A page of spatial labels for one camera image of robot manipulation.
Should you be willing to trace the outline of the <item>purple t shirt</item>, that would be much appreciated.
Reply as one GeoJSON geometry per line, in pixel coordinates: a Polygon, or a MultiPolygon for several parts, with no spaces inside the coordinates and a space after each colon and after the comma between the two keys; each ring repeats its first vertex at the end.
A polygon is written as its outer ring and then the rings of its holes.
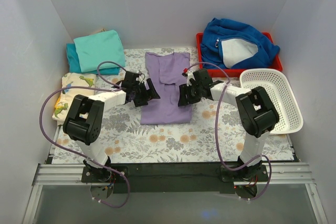
{"type": "Polygon", "coordinates": [[[192,119],[192,106],[179,107],[178,102],[179,86],[186,84],[182,72],[190,66],[190,53],[174,52],[160,56],[146,52],[145,66],[160,98],[149,101],[142,108],[140,124],[189,123],[192,119]]]}

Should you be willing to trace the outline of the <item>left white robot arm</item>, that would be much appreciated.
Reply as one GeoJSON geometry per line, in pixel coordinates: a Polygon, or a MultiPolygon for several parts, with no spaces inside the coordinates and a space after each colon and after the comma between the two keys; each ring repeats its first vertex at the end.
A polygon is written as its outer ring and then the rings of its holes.
{"type": "Polygon", "coordinates": [[[86,164],[94,167],[93,175],[100,182],[108,181],[112,175],[107,166],[108,156],[98,140],[103,114],[119,105],[133,102],[136,107],[145,106],[160,98],[152,80],[140,81],[139,77],[139,73],[127,71],[120,88],[89,97],[78,94],[68,110],[63,132],[76,141],[86,164]]]}

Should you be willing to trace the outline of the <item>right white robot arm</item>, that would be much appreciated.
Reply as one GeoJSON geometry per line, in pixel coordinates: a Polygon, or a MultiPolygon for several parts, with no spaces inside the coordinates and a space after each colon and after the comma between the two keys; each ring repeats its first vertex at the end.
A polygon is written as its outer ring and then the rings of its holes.
{"type": "Polygon", "coordinates": [[[251,180],[257,174],[255,166],[260,164],[263,157],[266,157],[262,153],[266,138],[279,122],[279,114],[267,91],[263,87],[253,89],[238,88],[232,86],[230,80],[226,82],[213,81],[206,69],[190,72],[186,68],[182,75],[186,78],[186,84],[179,86],[180,98],[178,106],[195,104],[203,98],[218,102],[214,130],[220,162],[228,171],[237,171],[242,180],[251,180]],[[240,122],[245,130],[244,147],[238,157],[238,166],[236,168],[227,166],[220,153],[218,121],[222,102],[238,109],[240,122]]]}

